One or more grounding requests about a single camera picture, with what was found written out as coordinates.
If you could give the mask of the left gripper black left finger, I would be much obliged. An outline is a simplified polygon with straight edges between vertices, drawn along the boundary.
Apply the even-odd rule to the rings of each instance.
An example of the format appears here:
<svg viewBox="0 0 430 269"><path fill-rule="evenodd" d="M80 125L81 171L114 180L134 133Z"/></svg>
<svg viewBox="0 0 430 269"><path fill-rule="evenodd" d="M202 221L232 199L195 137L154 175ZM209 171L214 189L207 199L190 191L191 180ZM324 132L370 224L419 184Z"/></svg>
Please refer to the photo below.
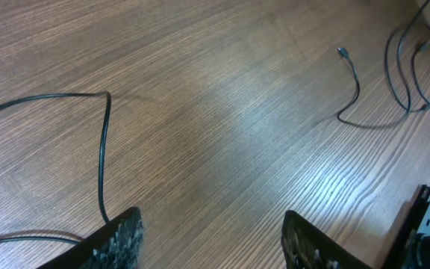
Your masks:
<svg viewBox="0 0 430 269"><path fill-rule="evenodd" d="M41 266L43 269L135 268L143 248L143 222L130 207L80 244Z"/></svg>

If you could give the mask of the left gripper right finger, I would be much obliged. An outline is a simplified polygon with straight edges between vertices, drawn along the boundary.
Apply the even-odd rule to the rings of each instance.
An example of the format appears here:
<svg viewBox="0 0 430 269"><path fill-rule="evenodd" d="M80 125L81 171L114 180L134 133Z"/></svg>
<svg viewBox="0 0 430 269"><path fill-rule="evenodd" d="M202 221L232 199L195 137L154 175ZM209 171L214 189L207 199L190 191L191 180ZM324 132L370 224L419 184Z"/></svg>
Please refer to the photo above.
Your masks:
<svg viewBox="0 0 430 269"><path fill-rule="evenodd" d="M281 246L287 269L371 269L292 210L284 215Z"/></svg>

